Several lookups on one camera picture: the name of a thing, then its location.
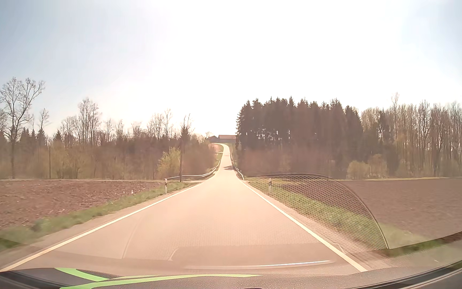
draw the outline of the windshield dot pattern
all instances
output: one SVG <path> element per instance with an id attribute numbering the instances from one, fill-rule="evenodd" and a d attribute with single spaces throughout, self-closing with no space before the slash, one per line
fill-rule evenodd
<path id="1" fill-rule="evenodd" d="M 325 229 L 316 233 L 351 253 L 388 246 L 374 216 L 343 184 L 318 175 L 249 177 L 252 187 L 278 200 Z"/>

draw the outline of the white road marking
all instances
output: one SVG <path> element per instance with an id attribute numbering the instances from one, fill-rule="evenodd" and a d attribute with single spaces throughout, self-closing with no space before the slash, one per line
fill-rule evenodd
<path id="1" fill-rule="evenodd" d="M 350 265 L 354 266 L 354 268 L 356 268 L 357 270 L 359 270 L 360 272 L 365 272 L 365 271 L 368 271 L 367 269 L 365 269 L 363 266 L 361 266 L 358 262 L 356 262 L 355 260 L 352 260 L 349 256 L 347 256 L 346 254 L 344 254 L 342 251 L 338 250 L 336 247 L 332 246 L 329 242 L 327 242 L 326 240 L 324 240 L 321 236 L 317 235 L 316 233 L 314 233 L 313 231 L 311 231 L 310 229 L 308 229 L 306 226 L 302 225 L 298 220 L 295 220 L 292 216 L 290 216 L 289 214 L 287 214 L 285 211 L 281 210 L 279 207 L 277 207 L 276 205 L 272 204 L 271 201 L 265 199 L 265 197 L 263 197 L 261 194 L 259 194 L 258 192 L 256 192 L 253 188 L 249 187 L 246 183 L 242 182 L 241 183 L 249 188 L 251 191 L 253 191 L 253 193 L 257 194 L 260 198 L 262 198 L 264 201 L 266 201 L 267 203 L 269 203 L 272 207 L 276 208 L 279 212 L 281 212 L 283 215 L 285 215 L 288 219 L 292 220 L 292 222 L 294 222 L 295 224 L 297 224 L 299 227 L 301 227 L 302 229 L 304 229 L 304 231 L 308 232 L 310 235 L 312 235 L 315 239 L 317 239 L 320 243 L 324 244 L 327 248 L 331 249 L 331 251 L 333 251 L 334 253 L 336 253 L 338 256 L 340 256 L 342 259 L 344 259 L 345 261 L 347 261 Z"/>
<path id="2" fill-rule="evenodd" d="M 110 222 L 108 222 L 108 223 L 105 223 L 105 224 L 103 224 L 103 225 L 101 225 L 101 226 L 99 226 L 99 227 L 93 228 L 93 229 L 90 230 L 90 231 L 87 231 L 87 232 L 85 232 L 85 233 L 82 233 L 82 234 L 79 234 L 79 235 L 77 235 L 77 236 L 74 236 L 74 237 L 72 237 L 71 239 L 68 239 L 68 240 L 65 240 L 65 241 L 61 242 L 60 244 L 51 246 L 51 247 L 49 247 L 49 248 L 45 248 L 45 249 L 43 249 L 42 251 L 40 251 L 40 252 L 38 252 L 38 253 L 35 253 L 35 254 L 33 254 L 33 255 L 31 255 L 31 256 L 25 258 L 25 259 L 22 259 L 22 260 L 20 260 L 20 261 L 18 261 L 18 262 L 16 262 L 16 263 L 13 263 L 12 265 L 9 265 L 9 266 L 4 267 L 3 269 L 0 270 L 0 272 L 8 271 L 8 270 L 14 269 L 14 268 L 17 267 L 17 266 L 21 266 L 22 264 L 24 264 L 24 263 L 26 263 L 26 262 L 28 262 L 28 261 L 31 261 L 31 260 L 33 260 L 33 259 L 35 259 L 35 258 L 37 258 L 37 257 L 40 257 L 40 256 L 44 255 L 45 253 L 51 252 L 51 251 L 53 251 L 53 250 L 55 250 L 55 249 L 58 249 L 58 248 L 60 248 L 60 247 L 63 246 L 63 245 L 67 245 L 67 244 L 69 244 L 70 242 L 76 241 L 76 240 L 80 239 L 81 237 L 84 237 L 84 236 L 86 236 L 86 235 L 88 235 L 88 234 L 90 234 L 90 233 L 93 233 L 93 232 L 95 232 L 95 231 L 97 231 L 97 230 L 99 230 L 99 229 L 102 229 L 102 228 L 104 228 L 104 227 L 106 227 L 106 226 L 112 225 L 113 223 L 118 222 L 119 220 L 125 219 L 125 218 L 127 218 L 127 217 L 129 217 L 129 216 L 131 216 L 131 215 L 134 215 L 134 214 L 136 214 L 136 213 L 138 213 L 138 212 L 141 212 L 141 211 L 143 211 L 143 210 L 145 210 L 145 209 L 147 209 L 147 208 L 149 208 L 149 207 L 152 207 L 152 206 L 154 206 L 154 205 L 156 205 L 156 204 L 158 204 L 158 203 L 161 203 L 161 202 L 164 201 L 164 200 L 170 199 L 171 197 L 173 197 L 173 196 L 175 196 L 175 195 L 178 195 L 178 194 L 181 194 L 181 193 L 183 193 L 183 192 L 186 192 L 186 191 L 188 191 L 189 189 L 195 188 L 195 187 L 197 187 L 197 186 L 199 186 L 199 185 L 201 185 L 201 184 L 203 184 L 203 183 L 200 183 L 200 184 L 195 185 L 195 186 L 193 186 L 193 187 L 189 187 L 189 188 L 187 188 L 187 189 L 184 189 L 184 190 L 182 190 L 182 191 L 180 191 L 180 192 L 177 192 L 176 194 L 173 194 L 173 195 L 168 196 L 168 197 L 166 197 L 166 198 L 164 198 L 164 199 L 161 199 L 161 200 L 157 201 L 156 203 L 150 204 L 150 205 L 148 205 L 148 206 L 146 206 L 146 207 L 143 207 L 143 208 L 138 209 L 138 210 L 136 210 L 136 211 L 134 211 L 134 212 L 131 212 L 131 213 L 125 215 L 125 216 L 122 216 L 122 217 L 117 218 L 117 219 L 115 219 L 115 220 L 112 220 L 112 221 L 110 221 Z"/>

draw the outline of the green grass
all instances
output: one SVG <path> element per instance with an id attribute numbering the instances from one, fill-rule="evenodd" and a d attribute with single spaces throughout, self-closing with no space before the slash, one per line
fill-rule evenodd
<path id="1" fill-rule="evenodd" d="M 191 185 L 193 184 L 172 181 L 168 183 L 168 192 L 177 191 Z M 0 251 L 21 244 L 31 244 L 45 235 L 85 223 L 98 216 L 111 214 L 121 209 L 138 205 L 146 200 L 158 197 L 164 194 L 164 192 L 164 187 L 160 185 L 157 188 L 127 195 L 103 205 L 93 206 L 65 215 L 39 219 L 27 226 L 15 226 L 3 229 L 0 231 Z"/>
<path id="2" fill-rule="evenodd" d="M 220 144 L 216 144 L 219 147 L 218 153 L 215 153 L 215 167 L 218 165 L 219 161 L 222 159 L 222 155 L 224 152 L 224 147 L 222 147 Z"/>
<path id="3" fill-rule="evenodd" d="M 299 214 L 326 224 L 332 229 L 348 235 L 352 240 L 360 241 L 369 247 L 378 249 L 380 249 L 379 245 L 383 243 L 375 220 L 343 208 L 324 204 L 302 194 L 286 191 L 277 187 L 278 183 L 275 183 L 272 192 L 269 192 L 267 180 L 260 181 L 258 178 L 248 178 L 248 180 L 251 186 L 296 210 Z M 425 241 L 426 238 L 420 235 L 401 230 L 392 225 L 379 223 L 379 227 L 388 241 L 388 245 L 392 244 L 390 246 L 392 248 L 397 247 L 395 249 L 380 249 L 380 253 L 386 256 L 393 257 L 413 253 L 443 244 L 440 240 Z"/>
<path id="4" fill-rule="evenodd" d="M 231 155 L 231 159 L 233 160 L 233 165 L 236 167 L 237 156 L 236 150 L 234 148 L 234 143 L 226 143 L 226 145 L 229 147 L 229 154 Z"/>
<path id="5" fill-rule="evenodd" d="M 215 143 L 215 144 L 219 147 L 219 149 L 218 149 L 218 151 L 217 151 L 218 153 L 224 152 L 224 147 L 222 147 L 222 145 L 220 145 L 220 144 L 218 144 L 218 143 Z"/>

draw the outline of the bush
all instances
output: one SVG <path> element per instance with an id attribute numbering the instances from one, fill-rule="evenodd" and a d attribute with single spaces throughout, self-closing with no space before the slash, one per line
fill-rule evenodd
<path id="1" fill-rule="evenodd" d="M 375 154 L 368 159 L 371 174 L 375 177 L 385 177 L 388 175 L 388 166 L 381 154 Z"/>
<path id="2" fill-rule="evenodd" d="M 351 180 L 363 180 L 368 177 L 370 166 L 364 162 L 351 161 L 347 168 L 347 178 Z"/>
<path id="3" fill-rule="evenodd" d="M 158 177 L 167 178 L 179 175 L 180 151 L 177 148 L 170 148 L 163 152 L 162 158 L 158 161 Z"/>

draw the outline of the asphalt road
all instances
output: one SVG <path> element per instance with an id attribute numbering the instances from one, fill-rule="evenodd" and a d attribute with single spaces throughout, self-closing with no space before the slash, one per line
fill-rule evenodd
<path id="1" fill-rule="evenodd" d="M 0 270 L 72 267 L 119 275 L 295 266 L 332 275 L 366 270 L 238 179 L 229 148 L 223 147 L 221 166 L 207 181 L 144 204 L 135 214 L 114 214 L 104 227 L 96 227 L 96 220 L 79 225 L 92 228 Z"/>

